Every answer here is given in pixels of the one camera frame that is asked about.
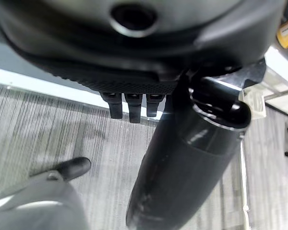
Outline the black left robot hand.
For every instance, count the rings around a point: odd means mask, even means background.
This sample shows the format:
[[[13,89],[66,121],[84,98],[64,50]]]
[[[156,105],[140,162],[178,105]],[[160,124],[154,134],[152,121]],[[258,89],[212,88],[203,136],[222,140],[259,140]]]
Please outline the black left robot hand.
[[[34,66],[100,93],[112,118],[164,112],[130,196],[131,230],[178,230],[202,206],[251,122],[284,0],[0,0],[0,31]]]

